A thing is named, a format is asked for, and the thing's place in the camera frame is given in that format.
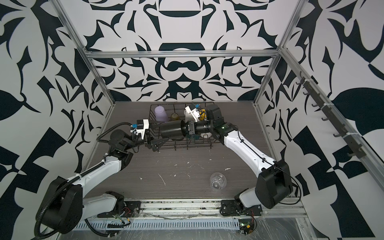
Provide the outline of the amber glass cup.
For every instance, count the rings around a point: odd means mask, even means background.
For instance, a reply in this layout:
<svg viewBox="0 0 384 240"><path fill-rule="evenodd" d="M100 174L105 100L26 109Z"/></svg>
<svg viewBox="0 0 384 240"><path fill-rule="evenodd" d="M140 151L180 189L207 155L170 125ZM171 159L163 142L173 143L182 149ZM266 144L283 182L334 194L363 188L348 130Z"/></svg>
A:
<svg viewBox="0 0 384 240"><path fill-rule="evenodd" d="M170 120L171 121L178 121L178 120L180 120L180 116L177 113L172 113Z"/></svg>

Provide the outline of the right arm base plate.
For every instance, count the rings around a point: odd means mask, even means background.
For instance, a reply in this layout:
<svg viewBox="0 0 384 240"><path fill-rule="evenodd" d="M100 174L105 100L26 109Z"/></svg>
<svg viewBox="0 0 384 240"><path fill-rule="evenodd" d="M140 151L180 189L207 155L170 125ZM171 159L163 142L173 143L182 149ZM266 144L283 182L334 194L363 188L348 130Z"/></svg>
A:
<svg viewBox="0 0 384 240"><path fill-rule="evenodd" d="M262 215L262 206L256 205L252 208L245 208L236 200L221 200L220 214L224 217L254 216Z"/></svg>

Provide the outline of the black mug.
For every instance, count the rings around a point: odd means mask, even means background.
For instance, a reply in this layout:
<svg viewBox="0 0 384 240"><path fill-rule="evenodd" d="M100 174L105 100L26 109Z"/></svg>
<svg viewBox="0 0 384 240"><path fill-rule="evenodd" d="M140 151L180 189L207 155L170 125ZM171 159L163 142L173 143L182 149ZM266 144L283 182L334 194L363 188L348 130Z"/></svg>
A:
<svg viewBox="0 0 384 240"><path fill-rule="evenodd" d="M173 141L183 140L186 136L186 124L183 120L160 124L160 135Z"/></svg>

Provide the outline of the clear glass cup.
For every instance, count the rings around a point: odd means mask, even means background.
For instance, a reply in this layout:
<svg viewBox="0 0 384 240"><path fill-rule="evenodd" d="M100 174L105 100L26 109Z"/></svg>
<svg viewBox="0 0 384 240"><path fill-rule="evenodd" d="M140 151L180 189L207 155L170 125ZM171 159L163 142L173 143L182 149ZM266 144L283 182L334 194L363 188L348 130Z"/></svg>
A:
<svg viewBox="0 0 384 240"><path fill-rule="evenodd" d="M210 186L213 190L221 190L227 186L227 179L222 173L213 173L210 177Z"/></svg>

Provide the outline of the cream faceted cup teal base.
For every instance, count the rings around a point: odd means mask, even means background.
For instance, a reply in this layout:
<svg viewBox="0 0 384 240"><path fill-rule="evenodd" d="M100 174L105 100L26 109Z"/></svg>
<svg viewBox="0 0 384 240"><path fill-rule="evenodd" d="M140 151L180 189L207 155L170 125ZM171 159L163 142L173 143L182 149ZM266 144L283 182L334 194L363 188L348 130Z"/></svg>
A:
<svg viewBox="0 0 384 240"><path fill-rule="evenodd" d="M194 140L194 141L197 141L200 139L200 136L199 135L187 135L187 139L188 140Z"/></svg>

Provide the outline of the yellow ceramic mug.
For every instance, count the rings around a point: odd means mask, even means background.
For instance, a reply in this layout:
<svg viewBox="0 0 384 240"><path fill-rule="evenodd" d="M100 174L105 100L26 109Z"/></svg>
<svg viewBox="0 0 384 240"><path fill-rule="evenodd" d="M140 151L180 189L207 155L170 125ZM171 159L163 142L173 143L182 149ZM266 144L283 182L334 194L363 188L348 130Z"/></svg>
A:
<svg viewBox="0 0 384 240"><path fill-rule="evenodd" d="M200 120L200 121L207 120L207 113L206 113L206 110L205 110L205 109L201 109L201 110L199 111L199 114L200 114L200 116L199 116L199 120Z"/></svg>

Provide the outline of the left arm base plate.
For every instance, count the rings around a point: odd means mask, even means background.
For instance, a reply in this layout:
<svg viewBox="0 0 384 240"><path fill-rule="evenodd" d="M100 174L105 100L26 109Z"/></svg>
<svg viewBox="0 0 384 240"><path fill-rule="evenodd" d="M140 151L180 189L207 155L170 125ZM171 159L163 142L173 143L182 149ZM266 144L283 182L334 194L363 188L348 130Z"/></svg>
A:
<svg viewBox="0 0 384 240"><path fill-rule="evenodd" d="M98 218L114 218L119 215L121 218L136 217L141 210L140 201L120 201L117 202L114 209L110 212L98 214Z"/></svg>

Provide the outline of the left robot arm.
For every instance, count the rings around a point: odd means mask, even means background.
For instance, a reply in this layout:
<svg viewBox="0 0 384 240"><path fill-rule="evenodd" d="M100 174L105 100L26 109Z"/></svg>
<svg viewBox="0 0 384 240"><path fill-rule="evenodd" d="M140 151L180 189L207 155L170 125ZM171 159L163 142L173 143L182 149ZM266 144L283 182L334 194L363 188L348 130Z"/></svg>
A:
<svg viewBox="0 0 384 240"><path fill-rule="evenodd" d="M47 189L36 214L34 234L37 239L46 239L56 233L66 234L81 221L90 217L106 215L119 218L124 213L124 196L106 192L98 197L86 195L101 182L120 172L130 163L134 148L141 145L157 151L169 138L153 139L148 131L143 135L128 135L123 130L110 130L108 141L98 138L100 143L110 146L103 159L90 169L64 179L57 177Z"/></svg>

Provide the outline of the cream ceramic mug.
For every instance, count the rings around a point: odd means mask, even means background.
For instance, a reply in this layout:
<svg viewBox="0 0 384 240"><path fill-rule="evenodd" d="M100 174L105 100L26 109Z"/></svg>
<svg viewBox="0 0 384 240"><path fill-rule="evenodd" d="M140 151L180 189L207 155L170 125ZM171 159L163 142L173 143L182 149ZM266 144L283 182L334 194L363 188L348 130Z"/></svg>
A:
<svg viewBox="0 0 384 240"><path fill-rule="evenodd" d="M185 121L186 122L194 120L193 116L190 113L188 113L187 110L184 110L184 114L185 114Z"/></svg>

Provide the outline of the lilac plastic cup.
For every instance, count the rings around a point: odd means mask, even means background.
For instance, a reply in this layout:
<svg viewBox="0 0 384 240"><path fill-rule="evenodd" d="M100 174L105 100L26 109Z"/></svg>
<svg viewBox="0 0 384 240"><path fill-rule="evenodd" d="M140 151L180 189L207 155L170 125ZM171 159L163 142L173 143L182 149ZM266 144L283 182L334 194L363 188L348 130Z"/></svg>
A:
<svg viewBox="0 0 384 240"><path fill-rule="evenodd" d="M163 106L157 106L155 107L155 118L158 122L168 122L169 117L166 113L166 110Z"/></svg>

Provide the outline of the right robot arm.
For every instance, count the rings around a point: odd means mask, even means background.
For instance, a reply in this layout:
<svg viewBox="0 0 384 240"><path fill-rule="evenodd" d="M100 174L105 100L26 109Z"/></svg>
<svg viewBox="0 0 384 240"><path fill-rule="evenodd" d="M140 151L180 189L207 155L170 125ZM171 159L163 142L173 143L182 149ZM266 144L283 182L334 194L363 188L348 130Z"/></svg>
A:
<svg viewBox="0 0 384 240"><path fill-rule="evenodd" d="M201 111L194 104L185 107L185 114L193 118L192 121L187 121L187 130L191 134L211 133L214 139L236 153L256 175L256 186L237 196L242 208L250 209L262 205L272 209L292 193L293 184L288 164L283 160L274 160L255 147L236 125L224 120L217 105L207 106L203 119Z"/></svg>

